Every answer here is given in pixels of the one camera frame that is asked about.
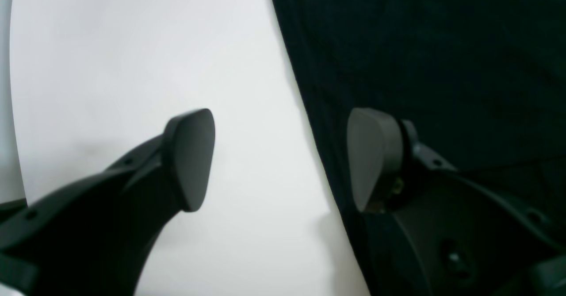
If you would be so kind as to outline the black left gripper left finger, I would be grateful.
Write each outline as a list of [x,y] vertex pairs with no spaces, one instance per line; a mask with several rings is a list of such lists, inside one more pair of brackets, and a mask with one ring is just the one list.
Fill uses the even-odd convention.
[[198,211],[214,154],[207,108],[101,173],[64,186],[1,224],[1,284],[25,296],[132,296],[164,226]]

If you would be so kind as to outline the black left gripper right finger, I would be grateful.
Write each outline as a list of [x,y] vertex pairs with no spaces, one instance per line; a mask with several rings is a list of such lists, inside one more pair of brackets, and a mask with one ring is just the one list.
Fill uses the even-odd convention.
[[388,113],[354,108],[346,144],[356,208],[393,218],[429,295],[565,294],[565,228],[547,213],[471,181]]

